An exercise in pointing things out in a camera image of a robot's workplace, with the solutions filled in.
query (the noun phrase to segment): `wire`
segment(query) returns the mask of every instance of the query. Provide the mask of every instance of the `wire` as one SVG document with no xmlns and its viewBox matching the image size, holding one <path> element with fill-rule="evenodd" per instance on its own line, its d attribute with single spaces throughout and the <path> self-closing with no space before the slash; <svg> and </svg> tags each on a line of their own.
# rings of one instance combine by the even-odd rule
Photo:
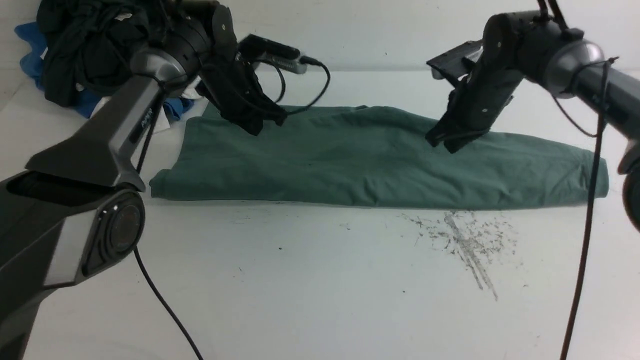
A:
<svg viewBox="0 0 640 360">
<path fill-rule="evenodd" d="M 142 164 L 144 164 L 145 156 L 147 155 L 149 143 L 151 142 L 151 136 L 153 135 L 154 128 L 156 127 L 157 118 L 158 116 L 154 116 L 153 120 L 151 120 L 151 125 L 149 125 L 149 130 L 147 131 L 145 142 L 142 145 L 142 151 L 140 152 L 140 159 L 138 160 L 138 165 L 136 166 L 136 171 L 138 173 L 140 173 L 140 171 L 142 170 Z M 178 325 L 178 327 L 180 328 L 180 331 L 182 332 L 182 335 L 184 335 L 184 337 L 189 342 L 189 345 L 191 345 L 191 348 L 193 349 L 193 352 L 195 353 L 198 360 L 204 360 L 204 358 L 202 357 L 202 354 L 200 353 L 200 350 L 196 346 L 196 343 L 191 338 L 191 335 L 189 335 L 189 332 L 187 331 L 187 329 L 184 327 L 184 325 L 182 324 L 178 316 L 173 312 L 173 309 L 169 306 L 169 304 L 167 304 L 163 296 L 160 294 L 160 291 L 158 291 L 158 289 L 156 288 L 156 285 L 154 284 L 153 280 L 151 280 L 151 276 L 149 276 L 149 273 L 147 272 L 147 268 L 145 268 L 145 264 L 142 262 L 142 258 L 140 257 L 140 251 L 138 250 L 137 246 L 135 249 L 133 249 L 133 254 L 136 257 L 136 261 L 138 262 L 138 266 L 140 267 L 140 272 L 142 272 L 142 276 L 144 276 L 145 280 L 147 281 L 147 284 L 149 284 L 149 287 L 156 295 L 158 301 L 160 301 L 160 303 L 162 304 L 166 312 L 169 313 L 169 315 L 171 316 L 175 324 Z"/>
<path fill-rule="evenodd" d="M 315 65 L 318 67 L 323 68 L 324 72 L 326 73 L 326 83 L 324 84 L 323 89 L 320 91 L 320 94 L 318 94 L 318 96 L 310 103 L 308 103 L 307 105 L 303 106 L 300 109 L 294 110 L 294 111 L 288 111 L 286 114 L 287 115 L 295 115 L 295 114 L 299 114 L 302 113 L 304 111 L 309 110 L 313 105 L 315 105 L 320 98 L 322 98 L 322 96 L 324 95 L 324 93 L 327 91 L 327 89 L 329 88 L 329 84 L 331 83 L 331 72 L 329 71 L 329 68 L 321 63 L 320 61 L 314 60 L 314 62 L 306 62 L 309 65 Z M 218 74 L 220 74 L 220 76 L 228 83 L 229 87 L 234 91 L 234 93 L 240 98 L 242 99 L 242 102 L 245 103 L 245 105 L 249 106 L 250 108 L 260 111 L 262 113 L 266 113 L 266 114 L 270 114 L 270 115 L 281 115 L 281 113 L 277 113 L 275 111 L 271 111 L 271 110 L 266 110 L 263 109 L 259 106 L 256 106 L 255 104 L 252 104 L 249 100 L 245 99 L 243 95 L 240 94 L 240 91 L 238 91 L 238 89 L 233 85 L 233 83 L 231 82 L 231 80 L 229 80 L 229 78 L 227 77 L 227 75 L 220 70 L 217 66 L 215 66 L 215 64 L 209 63 L 206 64 L 202 67 L 203 70 L 215 70 L 216 72 L 218 72 Z"/>
<path fill-rule="evenodd" d="M 562 11 L 560 11 L 560 6 L 556 0 L 549 0 L 549 7 L 551 7 L 551 11 L 554 13 L 554 20 L 560 26 L 560 30 L 566 30 L 569 27 L 566 25 L 566 21 L 564 20 L 564 15 Z"/>
<path fill-rule="evenodd" d="M 575 293 L 573 294 L 573 302 L 571 304 L 571 311 L 569 313 L 569 319 L 566 326 L 566 332 L 564 334 L 564 341 L 562 346 L 562 352 L 560 354 L 560 360 L 566 360 L 569 353 L 569 346 L 571 344 L 571 337 L 573 335 L 573 327 L 575 325 L 575 319 L 578 313 L 578 306 L 580 304 L 580 296 L 582 294 L 582 285 L 584 284 L 584 274 L 587 267 L 587 256 L 589 254 L 589 243 L 591 241 L 591 226 L 593 224 L 593 207 L 595 203 L 596 193 L 596 181 L 598 179 L 598 168 L 600 166 L 600 153 L 602 151 L 602 133 L 606 123 L 604 117 L 606 114 L 606 93 L 609 85 L 609 68 L 615 61 L 609 59 L 603 64 L 602 68 L 602 86 L 600 92 L 600 109 L 598 111 L 598 134 L 596 137 L 596 148 L 593 154 L 593 166 L 591 167 L 591 179 L 589 181 L 589 193 L 587 197 L 587 216 L 584 224 L 584 239 L 582 241 L 582 252 L 580 254 L 580 265 L 578 267 L 578 276 L 575 284 Z"/>
<path fill-rule="evenodd" d="M 156 297 L 158 298 L 160 303 L 162 303 L 162 305 L 166 309 L 166 312 L 169 313 L 169 315 L 171 316 L 175 324 L 178 325 L 178 327 L 180 328 L 180 331 L 182 331 L 182 334 L 189 342 L 189 345 L 191 345 L 191 348 L 193 349 L 193 352 L 196 354 L 196 357 L 198 358 L 198 360 L 204 360 L 204 358 L 202 357 L 202 354 L 198 350 L 198 347 L 196 346 L 195 342 L 189 335 L 189 332 L 187 331 L 187 329 L 184 328 L 184 325 L 182 324 L 180 319 L 178 319 L 178 316 L 176 316 L 176 314 L 173 312 L 169 304 L 167 304 L 164 298 L 162 297 L 162 295 L 160 295 L 160 291 L 158 291 L 154 282 L 151 281 L 151 277 L 149 277 L 149 274 L 147 273 L 147 269 L 145 268 L 145 265 L 142 263 L 142 258 L 140 257 L 140 251 L 138 250 L 138 247 L 136 247 L 133 250 L 133 254 L 136 256 L 136 261 L 138 262 L 138 266 L 140 267 L 142 276 L 144 276 L 145 279 L 147 280 L 147 283 L 149 284 L 149 287 L 151 288 L 151 290 L 154 292 L 154 294 L 156 294 Z"/>
<path fill-rule="evenodd" d="M 280 95 L 278 99 L 274 101 L 276 104 L 279 103 L 284 97 L 284 93 L 287 91 L 287 82 L 284 79 L 284 75 L 282 74 L 282 70 L 276 66 L 273 62 L 269 60 L 255 60 L 254 63 L 263 63 L 272 66 L 278 72 L 278 76 L 280 76 Z"/>
<path fill-rule="evenodd" d="M 551 96 L 551 98 L 553 98 L 553 100 L 556 102 L 556 105 L 558 105 L 558 108 L 560 109 L 560 111 L 565 115 L 565 117 L 567 118 L 567 120 L 569 120 L 573 126 L 575 126 L 576 129 L 580 130 L 581 133 L 585 134 L 586 136 L 590 137 L 590 138 L 596 138 L 598 137 L 597 134 L 591 134 L 588 133 L 584 128 L 582 128 L 582 126 L 578 125 L 578 123 L 573 120 L 571 118 L 571 116 L 569 116 L 569 114 L 566 112 L 566 110 L 562 107 L 562 105 L 560 105 L 560 102 L 558 101 L 557 97 L 555 96 Z"/>
<path fill-rule="evenodd" d="M 540 20 L 549 20 L 549 8 L 547 8 L 547 0 L 538 0 L 538 6 L 540 7 Z"/>
<path fill-rule="evenodd" d="M 318 94 L 318 96 L 316 96 L 316 98 L 312 102 L 310 102 L 306 106 L 303 106 L 300 109 L 297 109 L 297 110 L 294 110 L 292 112 L 287 113 L 288 115 L 295 115 L 295 114 L 303 113 L 303 112 L 309 110 L 311 108 L 311 106 L 315 105 L 320 100 L 320 98 L 322 98 L 322 96 L 324 96 L 324 93 L 326 92 L 326 89 L 329 88 L 329 83 L 331 83 L 331 72 L 329 71 L 329 68 L 326 67 L 325 64 L 323 64 L 320 61 L 317 61 L 315 59 L 307 58 L 306 56 L 303 56 L 303 58 L 300 60 L 300 62 L 307 63 L 309 65 L 314 65 L 314 66 L 321 67 L 324 70 L 324 73 L 326 74 L 326 83 L 324 84 L 324 88 L 322 89 L 322 91 L 320 91 L 320 94 Z"/>
</svg>

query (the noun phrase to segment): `blue clothing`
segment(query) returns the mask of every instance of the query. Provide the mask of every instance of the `blue clothing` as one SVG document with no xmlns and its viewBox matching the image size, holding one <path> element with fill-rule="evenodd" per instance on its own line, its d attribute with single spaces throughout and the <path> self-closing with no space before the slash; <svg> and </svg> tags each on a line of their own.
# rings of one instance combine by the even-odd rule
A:
<svg viewBox="0 0 640 360">
<path fill-rule="evenodd" d="M 36 22 L 16 26 L 15 33 L 31 46 L 31 52 L 20 59 L 20 68 L 35 81 L 38 89 L 44 91 L 44 86 L 42 86 L 40 80 L 43 64 L 41 55 L 47 49 L 47 41 L 38 29 L 38 23 Z M 91 93 L 89 90 L 83 90 L 79 92 L 78 102 L 74 109 L 88 119 L 100 99 L 101 97 Z M 170 120 L 180 120 L 182 114 L 193 107 L 193 103 L 193 100 L 183 98 L 167 99 L 163 107 Z"/>
</svg>

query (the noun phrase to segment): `white table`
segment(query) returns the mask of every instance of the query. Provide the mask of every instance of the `white table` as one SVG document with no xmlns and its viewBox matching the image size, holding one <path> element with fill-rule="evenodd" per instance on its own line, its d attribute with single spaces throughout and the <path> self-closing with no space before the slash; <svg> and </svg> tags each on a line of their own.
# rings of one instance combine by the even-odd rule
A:
<svg viewBox="0 0 640 360">
<path fill-rule="evenodd" d="M 268 93 L 277 94 L 275 73 L 261 77 Z M 320 72 L 290 77 L 285 103 L 307 102 L 322 82 Z M 449 90 L 428 71 L 337 72 L 321 104 L 384 104 L 437 118 Z M 515 95 L 495 130 L 593 147 L 543 90 L 524 83 Z M 585 106 L 569 101 L 567 108 L 595 128 Z M 0 176 L 19 171 L 31 154 L 82 123 L 25 84 L 0 113 Z M 154 137 L 144 180 L 172 166 L 182 130 Z M 571 359 L 640 359 L 640 236 L 624 213 L 622 178 L 615 174 L 625 146 L 607 130 L 611 192 L 596 203 Z M 452 216 L 145 198 L 141 255 L 207 360 L 559 355 L 585 207 Z M 461 249 L 449 243 L 451 216 L 477 240 L 478 264 L 461 261 Z M 194 358 L 132 257 L 45 300 L 26 353 L 27 360 Z"/>
</svg>

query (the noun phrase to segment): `green cloth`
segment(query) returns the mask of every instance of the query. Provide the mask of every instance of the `green cloth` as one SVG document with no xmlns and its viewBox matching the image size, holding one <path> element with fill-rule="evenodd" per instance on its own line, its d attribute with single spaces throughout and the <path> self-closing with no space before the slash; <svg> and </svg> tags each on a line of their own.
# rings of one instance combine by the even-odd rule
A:
<svg viewBox="0 0 640 360">
<path fill-rule="evenodd" d="M 593 153 L 488 133 L 456 154 L 424 139 L 436 123 L 396 108 L 312 108 L 259 136 L 210 106 L 186 125 L 171 170 L 151 180 L 170 200 L 283 200 L 348 206 L 523 209 L 583 204 Z M 609 189 L 600 163 L 597 197 Z"/>
</svg>

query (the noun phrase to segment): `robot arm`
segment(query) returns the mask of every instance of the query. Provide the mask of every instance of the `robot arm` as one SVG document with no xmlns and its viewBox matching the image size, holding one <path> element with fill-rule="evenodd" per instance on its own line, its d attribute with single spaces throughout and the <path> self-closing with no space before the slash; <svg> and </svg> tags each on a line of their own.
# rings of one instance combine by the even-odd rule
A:
<svg viewBox="0 0 640 360">
<path fill-rule="evenodd" d="M 131 156 L 167 97 L 200 75 L 223 117 L 249 133 L 257 135 L 263 120 L 282 124 L 287 117 L 262 92 L 252 60 L 268 56 L 287 66 L 299 62 L 299 51 L 295 57 L 297 50 L 255 36 L 238 44 L 231 13 L 217 1 L 171 12 L 163 43 L 134 55 L 134 75 L 112 99 L 73 136 L 0 183 L 2 360 L 22 359 L 44 298 L 112 267 L 136 247 L 145 183 Z"/>
<path fill-rule="evenodd" d="M 540 11 L 494 15 L 482 41 L 467 42 L 427 62 L 435 78 L 447 79 L 455 89 L 426 140 L 432 146 L 443 142 L 454 153 L 487 133 L 524 78 L 554 97 L 577 96 L 600 111 L 606 60 L 601 48 L 583 36 Z M 640 230 L 640 81 L 614 69 L 607 81 L 605 121 L 629 140 L 618 172 L 627 175 L 623 200 Z"/>
</svg>

